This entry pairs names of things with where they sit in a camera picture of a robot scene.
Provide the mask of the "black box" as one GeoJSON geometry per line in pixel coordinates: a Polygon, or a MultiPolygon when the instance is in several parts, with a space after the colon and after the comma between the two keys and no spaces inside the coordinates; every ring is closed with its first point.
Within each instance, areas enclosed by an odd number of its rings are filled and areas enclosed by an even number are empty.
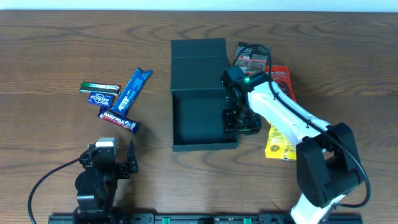
{"type": "Polygon", "coordinates": [[[221,76],[228,67],[224,38],[171,41],[173,151],[237,148],[238,135],[226,134],[223,124],[229,103],[221,76]]]}

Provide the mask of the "yellow snack bag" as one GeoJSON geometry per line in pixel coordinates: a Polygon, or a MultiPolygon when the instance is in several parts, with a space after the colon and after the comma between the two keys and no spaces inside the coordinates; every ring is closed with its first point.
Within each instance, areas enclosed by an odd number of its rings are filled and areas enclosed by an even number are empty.
{"type": "Polygon", "coordinates": [[[284,161],[296,161],[296,150],[292,143],[270,123],[265,157],[268,159],[280,159],[284,161]]]}

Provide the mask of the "red candy bag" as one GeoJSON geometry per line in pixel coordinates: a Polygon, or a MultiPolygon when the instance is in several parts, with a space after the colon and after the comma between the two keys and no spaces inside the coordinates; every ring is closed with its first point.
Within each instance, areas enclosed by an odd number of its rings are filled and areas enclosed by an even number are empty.
{"type": "Polygon", "coordinates": [[[293,93],[291,74],[288,66],[273,65],[271,69],[271,77],[290,99],[295,102],[297,101],[293,93]]]}

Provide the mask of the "black snack packet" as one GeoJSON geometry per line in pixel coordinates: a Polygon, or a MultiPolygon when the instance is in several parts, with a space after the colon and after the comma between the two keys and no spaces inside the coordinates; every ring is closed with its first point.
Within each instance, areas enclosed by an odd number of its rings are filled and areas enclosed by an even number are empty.
{"type": "Polygon", "coordinates": [[[235,65],[239,65],[246,74],[264,71],[266,69],[268,55],[263,47],[252,46],[246,48],[236,59],[235,65]]]}

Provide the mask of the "blue cookie pack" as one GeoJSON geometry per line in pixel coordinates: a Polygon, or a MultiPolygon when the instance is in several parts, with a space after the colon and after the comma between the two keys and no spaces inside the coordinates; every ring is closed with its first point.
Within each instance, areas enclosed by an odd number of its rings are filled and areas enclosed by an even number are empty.
{"type": "Polygon", "coordinates": [[[125,117],[152,72],[152,70],[137,67],[111,111],[125,117]]]}

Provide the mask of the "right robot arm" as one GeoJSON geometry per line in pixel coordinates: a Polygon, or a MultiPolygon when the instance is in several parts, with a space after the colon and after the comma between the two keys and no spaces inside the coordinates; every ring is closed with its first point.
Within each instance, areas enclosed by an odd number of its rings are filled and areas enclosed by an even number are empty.
{"type": "Polygon", "coordinates": [[[224,111],[226,132],[258,132],[265,118],[293,145],[302,192],[290,211],[294,223],[331,222],[341,200],[369,182],[346,124],[331,125],[310,114],[265,72],[246,75],[235,65],[224,71],[221,82],[231,101],[224,111]]]}

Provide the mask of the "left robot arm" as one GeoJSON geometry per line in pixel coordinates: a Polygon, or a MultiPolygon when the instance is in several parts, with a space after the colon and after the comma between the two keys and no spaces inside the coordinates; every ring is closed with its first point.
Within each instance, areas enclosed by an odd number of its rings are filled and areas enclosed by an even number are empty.
{"type": "Polygon", "coordinates": [[[115,138],[100,138],[88,145],[80,155],[84,171],[76,178],[78,208],[72,215],[73,223],[123,223],[123,213],[113,207],[118,181],[129,179],[139,170],[134,142],[129,142],[127,161],[116,161],[115,138]]]}

